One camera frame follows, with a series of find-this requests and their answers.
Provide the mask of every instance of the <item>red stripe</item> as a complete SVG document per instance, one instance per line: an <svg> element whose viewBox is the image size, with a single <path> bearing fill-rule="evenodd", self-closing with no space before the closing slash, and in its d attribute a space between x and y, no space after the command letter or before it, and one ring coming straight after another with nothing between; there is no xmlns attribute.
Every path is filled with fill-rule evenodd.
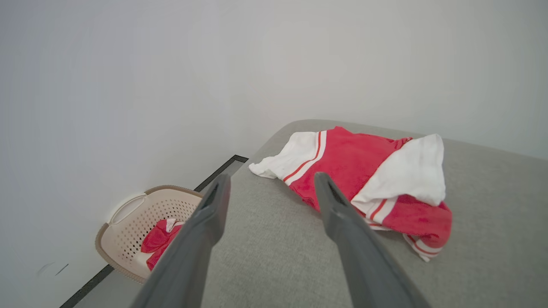
<svg viewBox="0 0 548 308"><path fill-rule="evenodd" d="M297 172L299 172L299 170L300 170L304 165L306 165L307 162L311 162L311 161L313 161L314 159L318 158L318 155L319 155L319 148L320 148L321 145L322 145L322 144L321 144L321 143L322 143L321 135L322 135L322 132L319 132L319 133L318 133L318 150L316 151L316 156L314 156L313 159L310 159L310 160L308 160L308 161L302 163L302 165L301 165L299 168L297 168L297 170L293 171L293 173L289 174L288 176L286 176L286 177L283 179L284 182L287 181L289 178L291 178L293 175L295 175Z"/></svg>
<svg viewBox="0 0 548 308"><path fill-rule="evenodd" d="M418 250L420 250L421 252L423 252L423 253L425 253L425 254L434 255L434 256L438 255L438 253L431 253L431 252L427 252L426 250L421 249L421 248L416 244L415 239L414 239L411 235L407 234L407 237L409 237L409 239L413 242L413 244L415 244L415 248L418 249Z"/></svg>
<svg viewBox="0 0 548 308"><path fill-rule="evenodd" d="M375 218L375 214L380 211L381 208L383 208L384 204L386 203L386 199L383 199L383 201L380 203L379 207L371 214L371 220Z"/></svg>

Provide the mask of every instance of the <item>basket handle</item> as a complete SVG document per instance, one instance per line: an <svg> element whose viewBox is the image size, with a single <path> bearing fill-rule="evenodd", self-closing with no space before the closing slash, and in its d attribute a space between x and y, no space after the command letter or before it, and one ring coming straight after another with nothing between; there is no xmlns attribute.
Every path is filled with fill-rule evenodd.
<svg viewBox="0 0 548 308"><path fill-rule="evenodd" d="M125 201L123 201L122 205L116 210L116 212L110 219L109 225L112 226L112 225L118 224L120 221L126 218L129 214L135 211L138 207L140 207L143 203L145 203L146 196L147 194L140 193L136 196L131 196L127 198Z"/></svg>

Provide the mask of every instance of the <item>basket rim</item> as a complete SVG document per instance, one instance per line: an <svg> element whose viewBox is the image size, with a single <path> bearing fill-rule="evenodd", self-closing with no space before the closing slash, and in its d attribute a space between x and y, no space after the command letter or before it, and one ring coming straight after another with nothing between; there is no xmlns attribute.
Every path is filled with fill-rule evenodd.
<svg viewBox="0 0 548 308"><path fill-rule="evenodd" d="M188 193L188 194L191 194L191 195L194 195L196 197L200 197L200 198L203 198L203 195L197 191L194 191L194 190L190 190L190 189L186 189L186 188L183 188L183 187L180 187L180 186L175 186L175 185L160 185L160 186L156 186L156 187L153 187L149 190L146 190L145 191L145 194L146 195L150 195L151 193L153 192L156 192L156 191L159 191L159 190L166 190L166 189L171 189L171 190L177 190L177 191L180 191L180 192L185 192L185 193ZM132 273L131 271L127 270L125 267L123 267L122 265L118 264L116 261L114 261L106 252L105 250L102 248L101 246L101 239L102 239L102 236L105 234L105 231L110 227L110 225L108 223L104 223L103 226L101 227L101 229L99 230L99 232L97 233L97 236L95 237L95 249L97 250L97 252L99 253L99 255L108 263L110 264L115 270L119 271L120 273L122 273L124 276L130 278L131 280L134 280L134 281L137 281L141 284L145 283L146 281L146 278L144 277L141 277L137 274L134 274Z"/></svg>

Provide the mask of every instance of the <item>black baseboard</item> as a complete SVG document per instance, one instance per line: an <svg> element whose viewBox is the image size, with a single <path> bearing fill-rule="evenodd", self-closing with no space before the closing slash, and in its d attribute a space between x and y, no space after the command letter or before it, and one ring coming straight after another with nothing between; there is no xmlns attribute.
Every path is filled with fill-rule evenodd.
<svg viewBox="0 0 548 308"><path fill-rule="evenodd" d="M234 161L245 163L247 158L239 155L232 156L226 163L217 169L212 175L210 175L205 181L203 181L194 190L201 192L211 181L213 181L221 172L223 172ZM80 290L78 290L73 296L71 296L60 308L73 308L81 301L93 288L95 288L103 279L108 276L114 268L110 265L105 266L97 275L95 275L88 283L86 283Z"/></svg>

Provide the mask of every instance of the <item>gray upholstery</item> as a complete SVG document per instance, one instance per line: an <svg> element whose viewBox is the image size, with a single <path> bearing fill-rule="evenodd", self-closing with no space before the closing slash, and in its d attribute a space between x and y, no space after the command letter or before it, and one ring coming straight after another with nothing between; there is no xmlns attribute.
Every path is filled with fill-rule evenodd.
<svg viewBox="0 0 548 308"><path fill-rule="evenodd" d="M351 307L336 245L319 213L280 180L247 166L293 132L343 126L388 138L421 135L324 120L278 131L233 177L226 230L212 252L203 307ZM444 140L451 238L422 261L395 232L377 234L433 307L547 307L548 161Z"/></svg>

